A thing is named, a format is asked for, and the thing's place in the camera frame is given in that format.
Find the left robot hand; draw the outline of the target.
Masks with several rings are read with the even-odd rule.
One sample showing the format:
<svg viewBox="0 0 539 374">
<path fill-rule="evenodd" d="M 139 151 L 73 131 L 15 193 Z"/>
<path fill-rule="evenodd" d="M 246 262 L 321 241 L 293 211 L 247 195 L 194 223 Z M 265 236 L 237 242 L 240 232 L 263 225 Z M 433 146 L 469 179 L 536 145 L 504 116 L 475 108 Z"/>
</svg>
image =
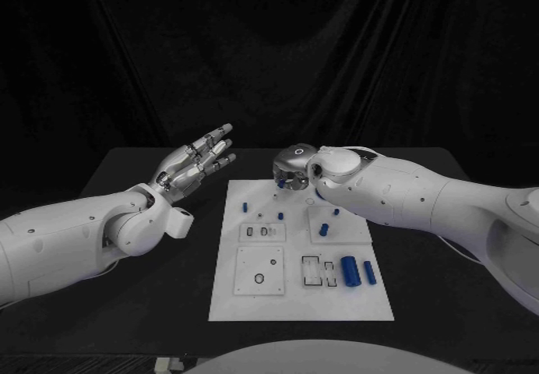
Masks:
<svg viewBox="0 0 539 374">
<path fill-rule="evenodd" d="M 226 123 L 177 148 L 159 162 L 148 186 L 170 204 L 184 199 L 200 187 L 201 179 L 236 159 L 233 153 L 221 155 L 231 145 L 224 139 L 230 131 L 231 124 Z"/>
</svg>

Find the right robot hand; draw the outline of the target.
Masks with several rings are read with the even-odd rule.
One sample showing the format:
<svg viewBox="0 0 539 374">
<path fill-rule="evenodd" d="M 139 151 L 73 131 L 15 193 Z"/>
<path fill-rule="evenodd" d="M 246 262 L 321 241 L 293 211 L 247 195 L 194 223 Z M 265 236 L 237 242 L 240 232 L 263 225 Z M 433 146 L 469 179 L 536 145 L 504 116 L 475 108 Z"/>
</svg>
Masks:
<svg viewBox="0 0 539 374">
<path fill-rule="evenodd" d="M 308 187 L 306 163 L 317 152 L 314 146 L 299 143 L 273 157 L 272 177 L 279 189 L 301 191 Z"/>
</svg>

